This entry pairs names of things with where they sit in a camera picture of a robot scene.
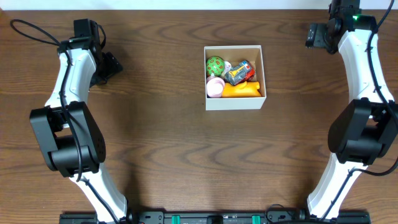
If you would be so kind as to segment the orange duck toy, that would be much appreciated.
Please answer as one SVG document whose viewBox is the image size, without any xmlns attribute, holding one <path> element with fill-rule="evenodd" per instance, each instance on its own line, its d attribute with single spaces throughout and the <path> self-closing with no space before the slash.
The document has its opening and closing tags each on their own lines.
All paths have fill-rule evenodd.
<svg viewBox="0 0 398 224">
<path fill-rule="evenodd" d="M 222 98 L 261 97 L 259 82 L 242 82 L 237 85 L 226 83 L 221 94 Z"/>
</svg>

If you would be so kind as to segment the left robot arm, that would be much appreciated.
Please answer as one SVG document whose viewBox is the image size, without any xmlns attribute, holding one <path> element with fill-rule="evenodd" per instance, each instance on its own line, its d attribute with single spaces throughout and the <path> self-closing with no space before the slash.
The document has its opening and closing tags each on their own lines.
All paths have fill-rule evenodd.
<svg viewBox="0 0 398 224">
<path fill-rule="evenodd" d="M 90 88 L 122 69 L 111 53 L 103 53 L 105 44 L 87 37 L 61 42 L 53 92 L 29 119 L 47 167 L 83 191 L 97 223 L 128 223 L 127 199 L 104 164 L 104 137 L 87 106 Z"/>
</svg>

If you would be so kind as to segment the green polyhedral die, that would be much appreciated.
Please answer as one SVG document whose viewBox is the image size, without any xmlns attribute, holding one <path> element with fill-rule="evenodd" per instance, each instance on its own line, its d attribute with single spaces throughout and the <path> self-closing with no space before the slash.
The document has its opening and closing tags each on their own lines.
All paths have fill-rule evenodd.
<svg viewBox="0 0 398 224">
<path fill-rule="evenodd" d="M 224 72 L 224 60 L 219 56 L 212 56 L 206 61 L 206 72 L 208 76 L 220 77 Z"/>
</svg>

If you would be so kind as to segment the pink planet figure toy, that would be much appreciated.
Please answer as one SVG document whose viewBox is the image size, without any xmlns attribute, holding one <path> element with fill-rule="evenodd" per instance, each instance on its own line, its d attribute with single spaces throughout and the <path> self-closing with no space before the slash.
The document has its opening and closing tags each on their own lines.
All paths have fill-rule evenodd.
<svg viewBox="0 0 398 224">
<path fill-rule="evenodd" d="M 225 87 L 225 82 L 217 76 L 206 78 L 206 94 L 209 98 L 221 98 Z"/>
</svg>

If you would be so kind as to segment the grey toy car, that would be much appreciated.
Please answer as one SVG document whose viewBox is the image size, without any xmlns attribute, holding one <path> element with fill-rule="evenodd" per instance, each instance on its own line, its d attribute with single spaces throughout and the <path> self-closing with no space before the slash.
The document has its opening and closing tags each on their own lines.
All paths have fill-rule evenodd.
<svg viewBox="0 0 398 224">
<path fill-rule="evenodd" d="M 254 78 L 255 74 L 254 67 L 248 61 L 243 60 L 230 71 L 226 72 L 224 79 L 235 86 L 242 82 L 249 82 Z"/>
</svg>

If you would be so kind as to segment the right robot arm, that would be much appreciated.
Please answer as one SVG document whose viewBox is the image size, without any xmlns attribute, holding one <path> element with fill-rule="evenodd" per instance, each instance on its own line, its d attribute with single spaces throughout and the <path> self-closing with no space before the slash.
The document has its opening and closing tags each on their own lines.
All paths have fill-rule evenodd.
<svg viewBox="0 0 398 224">
<path fill-rule="evenodd" d="M 382 73 L 376 31 L 375 18 L 357 12 L 310 26 L 306 46 L 340 53 L 349 86 L 349 103 L 328 131 L 328 164 L 307 198 L 310 216 L 321 221 L 338 217 L 355 180 L 397 136 L 397 103 Z"/>
</svg>

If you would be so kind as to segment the white pellet drum toy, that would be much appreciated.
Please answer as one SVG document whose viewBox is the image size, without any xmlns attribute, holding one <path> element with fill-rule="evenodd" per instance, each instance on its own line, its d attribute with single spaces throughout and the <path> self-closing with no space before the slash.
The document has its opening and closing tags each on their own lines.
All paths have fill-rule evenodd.
<svg viewBox="0 0 398 224">
<path fill-rule="evenodd" d="M 221 78 L 224 78 L 225 75 L 231 70 L 232 65 L 228 61 L 224 61 L 224 70 L 221 74 Z"/>
</svg>

